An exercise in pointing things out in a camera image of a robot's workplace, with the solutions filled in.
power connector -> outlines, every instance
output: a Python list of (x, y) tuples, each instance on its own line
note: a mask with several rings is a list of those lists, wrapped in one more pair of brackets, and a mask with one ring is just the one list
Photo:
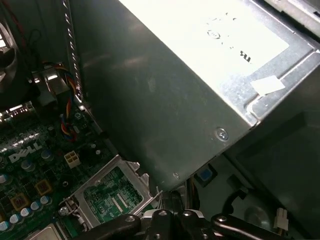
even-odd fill
[(277, 229), (283, 229), (285, 231), (288, 231), (289, 226), (289, 220), (287, 219), (288, 211), (279, 207), (276, 210), (276, 217), (274, 218), (274, 225), (273, 228)]
[(68, 152), (66, 155), (64, 155), (64, 159), (71, 169), (81, 164), (80, 159), (75, 151)]

small white sticker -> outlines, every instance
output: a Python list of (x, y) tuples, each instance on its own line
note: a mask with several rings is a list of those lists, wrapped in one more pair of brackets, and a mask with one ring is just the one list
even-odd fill
[(74, 131), (75, 131), (77, 134), (80, 133), (80, 130), (79, 130), (79, 128), (78, 128), (76, 125), (73, 125), (73, 129), (74, 129)]
[(264, 96), (285, 88), (285, 85), (281, 82), (281, 80), (274, 75), (252, 81), (251, 85), (260, 96)]

black wire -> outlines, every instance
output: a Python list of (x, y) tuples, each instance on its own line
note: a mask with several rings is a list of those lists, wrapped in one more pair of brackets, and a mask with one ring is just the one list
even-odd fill
[(37, 43), (42, 38), (42, 33), (39, 29), (34, 28), (31, 30), (29, 37), (27, 39), (27, 47), (30, 50), (30, 62), (33, 62), (33, 69), (42, 69), (42, 60), (40, 54), (37, 50)]
[(222, 213), (223, 214), (233, 214), (234, 213), (234, 207), (232, 206), (232, 203), (237, 197), (240, 197), (241, 199), (244, 199), (246, 194), (242, 190), (235, 191), (231, 193), (225, 200), (223, 207), (222, 207)]

circuit board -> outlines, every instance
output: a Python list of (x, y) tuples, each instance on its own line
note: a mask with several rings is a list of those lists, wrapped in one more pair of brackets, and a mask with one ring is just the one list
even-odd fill
[(87, 188), (84, 199), (100, 223), (129, 213), (143, 200), (119, 167), (112, 169), (98, 186)]
[[(75, 142), (61, 134), (59, 116), (43, 120), (31, 104), (1, 116), (0, 175), (5, 175), (6, 182), (0, 184), (0, 222), (9, 222), (12, 215), (40, 202), (43, 196), (50, 199), (49, 204), (14, 224), (10, 231), (0, 231), (1, 240), (21, 240), (60, 221), (57, 208), (63, 198), (114, 157), (95, 131), (88, 113), (75, 108), (71, 115), (77, 132)], [(80, 165), (70, 168), (64, 155), (72, 151)]]

metal bracket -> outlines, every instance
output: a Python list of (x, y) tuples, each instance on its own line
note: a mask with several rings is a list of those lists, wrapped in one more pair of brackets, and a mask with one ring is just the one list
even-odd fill
[(83, 101), (83, 90), (80, 76), (80, 67), (78, 64), (78, 55), (77, 55), (77, 47), (76, 40), (74, 34), (74, 26), (72, 22), (71, 10), (69, 0), (61, 0), (62, 6), (61, 11), (63, 13), (63, 18), (65, 21), (65, 36), (67, 42), (67, 53), (68, 53), (68, 61), (71, 72), (74, 74), (74, 79), (77, 84), (77, 93), (76, 98), (79, 102)]
[(91, 211), (87, 201), (84, 197), (84, 192), (89, 187), (94, 187), (97, 181), (100, 181), (104, 176), (106, 176), (115, 167), (119, 167), (127, 179), (132, 183), (133, 187), (142, 196), (142, 202), (140, 202), (130, 214), (138, 214), (141, 212), (148, 204), (150, 204), (160, 193), (152, 197), (149, 193), (148, 178), (149, 176), (145, 173), (141, 177), (136, 174), (136, 170), (139, 168), (139, 163), (137, 162), (127, 162), (124, 161), (119, 155), (116, 155), (109, 163), (107, 163), (100, 171), (98, 171), (94, 176), (92, 176), (85, 184), (78, 188), (72, 195), (64, 199), (60, 204), (68, 205), (68, 201), (71, 199), (76, 199), (78, 201), (78, 208), (75, 212), (79, 213), (84, 219), (86, 225), (89, 229), (92, 229), (101, 223)]

